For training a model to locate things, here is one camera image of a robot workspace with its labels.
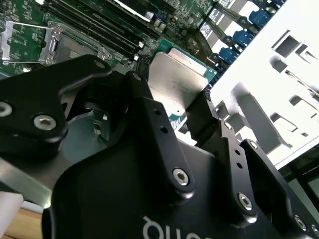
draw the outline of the green circuit board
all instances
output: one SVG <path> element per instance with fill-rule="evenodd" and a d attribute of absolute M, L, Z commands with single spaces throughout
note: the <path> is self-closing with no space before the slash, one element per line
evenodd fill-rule
<path fill-rule="evenodd" d="M 163 39 L 167 39 L 181 49 L 185 49 L 187 47 L 186 35 L 198 29 L 213 6 L 213 1 L 211 0 L 168 0 L 167 4 L 174 8 L 174 13 L 171 13 L 158 7 L 164 2 L 163 0 L 145 0 L 156 9 L 156 15 L 166 24 L 165 31 L 156 32 L 156 27 L 152 21 L 149 23 L 139 21 L 143 22 L 150 31 L 158 34 L 158 37 L 154 38 L 136 25 L 131 24 L 127 18 L 122 18 L 114 13 L 114 11 L 105 7 L 107 4 L 110 4 L 108 1 L 110 0 L 66 0 L 63 2 L 80 11 L 84 16 L 85 14 L 92 16 L 96 12 L 101 16 L 107 16 L 111 21 L 117 22 L 127 31 L 134 33 L 134 35 L 143 40 L 146 46 L 145 54 L 149 55 L 155 53 Z M 51 11 L 50 8 L 39 5 L 36 0 L 2 0 L 0 4 L 2 4 L 2 7 L 10 10 L 9 13 L 0 14 L 0 32 L 4 32 L 6 21 L 9 20 L 35 26 L 48 26 L 48 21 L 54 21 L 70 25 L 75 29 L 77 27 L 77 25 L 72 25 L 68 20 L 54 14 L 54 11 Z M 45 29 L 14 25 L 12 36 L 8 40 L 10 58 L 17 62 L 36 61 L 42 48 L 47 44 L 44 42 L 44 36 Z M 125 56 L 107 44 L 105 45 L 113 56 L 111 60 L 106 60 L 109 65 L 114 67 L 120 63 L 131 69 L 136 67 L 136 63 L 129 56 Z M 26 64 L 24 63 L 2 63 L 0 64 L 0 70 L 10 75 L 17 75 L 23 72 L 25 66 Z"/>

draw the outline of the capacitor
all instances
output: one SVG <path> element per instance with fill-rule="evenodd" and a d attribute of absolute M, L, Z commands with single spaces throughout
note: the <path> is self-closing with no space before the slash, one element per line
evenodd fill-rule
<path fill-rule="evenodd" d="M 166 28 L 166 24 L 162 22 L 162 23 L 159 25 L 159 29 L 163 31 L 165 28 Z"/>
<path fill-rule="evenodd" d="M 182 36 L 186 36 L 186 35 L 187 35 L 187 30 L 184 29 L 183 31 L 181 31 L 181 35 L 182 35 Z"/>
<path fill-rule="evenodd" d="M 177 22 L 177 17 L 171 17 L 170 22 L 171 23 L 176 23 Z"/>
<path fill-rule="evenodd" d="M 155 26 L 155 27 L 159 27 L 160 24 L 161 24 L 161 20 L 160 20 L 159 18 L 157 18 L 157 19 L 155 20 L 155 22 L 154 22 L 154 26 Z"/>

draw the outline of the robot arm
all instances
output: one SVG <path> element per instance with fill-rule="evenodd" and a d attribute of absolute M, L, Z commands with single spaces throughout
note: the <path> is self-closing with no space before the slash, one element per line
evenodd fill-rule
<path fill-rule="evenodd" d="M 317 222 L 257 143 L 238 143 L 204 93 L 176 138 L 137 72 L 83 56 L 0 81 L 0 180 L 42 206 L 44 238 L 305 239 Z M 72 165 L 68 122 L 108 115 L 108 148 Z"/>

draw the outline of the ram slot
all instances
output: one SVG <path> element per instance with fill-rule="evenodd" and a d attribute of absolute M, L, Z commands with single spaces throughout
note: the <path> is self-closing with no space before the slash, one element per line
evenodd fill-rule
<path fill-rule="evenodd" d="M 130 12 L 126 11 L 125 9 L 120 8 L 111 0 L 104 0 L 103 6 L 108 9 L 109 11 L 115 13 L 117 16 L 129 22 L 132 26 L 139 29 L 141 32 L 146 34 L 147 36 L 157 40 L 160 37 L 160 33 L 152 28 L 153 26 L 146 23 L 143 20 L 140 20 L 138 17 L 135 17 Z"/>
<path fill-rule="evenodd" d="M 140 42 L 144 41 L 141 37 L 123 28 L 121 24 L 117 23 L 111 18 L 108 18 L 108 16 L 101 14 L 99 11 L 92 8 L 87 3 L 80 0 L 78 0 L 77 2 L 80 5 L 82 5 L 87 12 L 90 12 L 90 15 L 93 19 L 95 19 L 96 21 L 100 21 L 100 23 L 103 24 L 106 28 L 108 28 L 111 32 L 113 32 L 113 34 L 116 34 L 119 37 L 126 38 L 128 41 L 135 44 L 136 46 L 139 46 Z"/>
<path fill-rule="evenodd" d="M 51 1 L 49 11 L 72 27 L 98 40 L 100 43 L 113 48 L 126 57 L 133 56 L 137 50 L 137 44 L 126 40 L 118 34 L 114 34 L 103 24 L 63 1 Z"/>

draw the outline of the motherboard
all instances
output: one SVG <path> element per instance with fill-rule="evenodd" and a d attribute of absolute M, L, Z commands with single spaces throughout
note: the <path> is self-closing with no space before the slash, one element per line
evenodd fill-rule
<path fill-rule="evenodd" d="M 175 123 L 198 92 L 209 89 L 284 0 L 252 0 L 249 19 L 231 0 L 0 0 L 0 73 L 14 76 L 81 55 L 114 70 L 136 70 Z M 243 30 L 228 36 L 227 16 Z M 212 52 L 212 32 L 225 47 Z"/>

